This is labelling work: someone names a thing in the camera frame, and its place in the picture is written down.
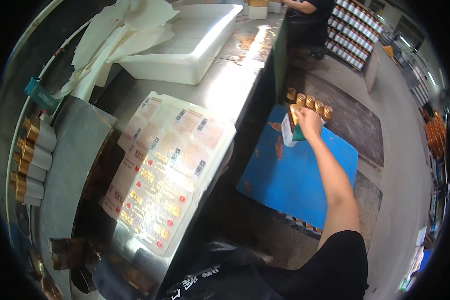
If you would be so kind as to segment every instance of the white plastic tray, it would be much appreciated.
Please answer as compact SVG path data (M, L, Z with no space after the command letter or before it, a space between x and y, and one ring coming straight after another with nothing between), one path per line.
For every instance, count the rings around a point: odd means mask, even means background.
M235 27L241 5L176 6L169 23L175 37L137 55L117 60L136 79L200 83Z

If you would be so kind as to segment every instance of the window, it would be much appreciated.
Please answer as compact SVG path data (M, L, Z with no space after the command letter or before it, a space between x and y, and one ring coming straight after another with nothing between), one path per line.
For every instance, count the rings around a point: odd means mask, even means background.
M372 0L372 3L370 4L370 9L377 13L377 15L382 15L384 12L385 3L378 1L378 0Z
M420 49L420 46L425 39L425 35L422 31L405 16L400 18L400 21L395 27L395 32L410 44L411 49L416 49L416 51Z

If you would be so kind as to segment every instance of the shelf of bottles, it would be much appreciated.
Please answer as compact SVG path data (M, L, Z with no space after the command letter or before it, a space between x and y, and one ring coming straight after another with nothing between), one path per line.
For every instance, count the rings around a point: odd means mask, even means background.
M325 46L354 68L362 70L384 26L353 0L336 0L335 3L328 20Z

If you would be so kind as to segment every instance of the hand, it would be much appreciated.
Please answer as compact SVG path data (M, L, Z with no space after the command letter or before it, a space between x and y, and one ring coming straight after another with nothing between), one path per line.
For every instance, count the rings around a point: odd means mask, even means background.
M309 142L320 139L322 134L322 118L315 111L301 107L295 110L295 116L298 118L300 129L303 136Z
M44 277L42 277L42 292L45 294L45 297L48 300L62 300L62 295L60 294L60 292L58 290L56 290L56 291L49 291L47 289L47 284L45 283L45 278Z

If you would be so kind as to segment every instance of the black t-shirt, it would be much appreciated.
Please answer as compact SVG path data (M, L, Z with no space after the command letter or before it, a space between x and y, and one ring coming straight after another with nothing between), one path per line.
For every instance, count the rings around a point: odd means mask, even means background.
M335 7L334 0L306 0L317 8L311 14L290 9L288 16L289 40L295 47L323 46L327 40L328 19Z
M298 270L228 261L187 276L159 299L363 299L368 288L365 242L356 231L332 235Z

